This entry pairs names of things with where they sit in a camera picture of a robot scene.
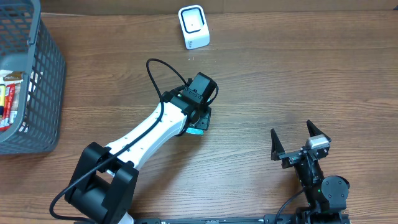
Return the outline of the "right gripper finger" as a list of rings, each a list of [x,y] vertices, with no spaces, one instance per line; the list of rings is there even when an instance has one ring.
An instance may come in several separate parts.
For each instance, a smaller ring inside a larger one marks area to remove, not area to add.
[[[285,150],[279,140],[275,129],[271,129],[271,159],[273,161],[281,160],[281,156],[285,154]]]
[[[329,136],[327,136],[323,131],[318,129],[309,119],[306,121],[306,124],[307,124],[307,129],[308,129],[309,135],[311,137],[318,136],[318,135],[324,135],[324,137],[326,137],[326,139],[329,142],[331,142],[331,138]]]

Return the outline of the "teal tissue packet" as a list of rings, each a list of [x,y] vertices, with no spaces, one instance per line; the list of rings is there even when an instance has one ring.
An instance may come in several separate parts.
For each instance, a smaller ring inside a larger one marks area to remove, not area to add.
[[[186,130],[187,134],[193,134],[193,135],[204,135],[204,130],[202,129],[197,129],[197,128],[187,128]]]

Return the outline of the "beige snack bag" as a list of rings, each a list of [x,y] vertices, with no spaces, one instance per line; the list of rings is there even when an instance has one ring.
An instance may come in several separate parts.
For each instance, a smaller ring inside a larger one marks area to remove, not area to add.
[[[16,85],[14,100],[12,102],[11,115],[9,118],[10,127],[15,122],[16,116],[17,116],[17,111],[18,111],[18,107],[19,107],[19,95],[20,95],[20,90],[21,90],[21,84],[23,82],[22,75],[23,75],[22,72],[1,70],[1,84],[4,84],[5,86],[7,86],[9,84]]]

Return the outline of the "yellow marker pen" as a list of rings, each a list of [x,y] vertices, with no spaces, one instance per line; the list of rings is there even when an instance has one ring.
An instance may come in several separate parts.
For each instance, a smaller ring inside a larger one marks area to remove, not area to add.
[[[4,112],[5,97],[6,97],[6,86],[4,84],[0,84],[0,117],[1,118],[2,118],[3,112]]]

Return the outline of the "red candy stick packet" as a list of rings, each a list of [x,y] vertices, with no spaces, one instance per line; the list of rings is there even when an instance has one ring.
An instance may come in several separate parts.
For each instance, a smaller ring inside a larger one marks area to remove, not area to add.
[[[6,86],[4,112],[1,120],[1,131],[5,131],[10,127],[9,118],[11,115],[12,102],[14,100],[15,89],[16,89],[15,84],[9,84]]]

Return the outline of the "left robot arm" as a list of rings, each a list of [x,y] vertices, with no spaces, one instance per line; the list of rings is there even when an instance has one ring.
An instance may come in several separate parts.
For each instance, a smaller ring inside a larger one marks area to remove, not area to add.
[[[166,91],[154,112],[122,138],[83,150],[72,175],[65,201],[92,223],[134,223],[128,213],[144,163],[170,138],[191,128],[208,129],[210,104],[218,85],[197,73],[187,85]]]

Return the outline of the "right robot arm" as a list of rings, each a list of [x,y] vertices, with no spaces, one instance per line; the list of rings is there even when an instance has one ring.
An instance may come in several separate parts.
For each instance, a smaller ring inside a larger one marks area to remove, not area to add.
[[[318,129],[310,120],[306,121],[310,137],[298,151],[286,153],[274,129],[271,130],[271,159],[281,161],[282,168],[293,167],[302,190],[291,196],[278,210],[273,222],[284,221],[281,213],[300,194],[304,194],[308,205],[299,207],[286,223],[349,223],[346,209],[350,183],[338,175],[325,177],[319,160],[329,155],[331,138]]]

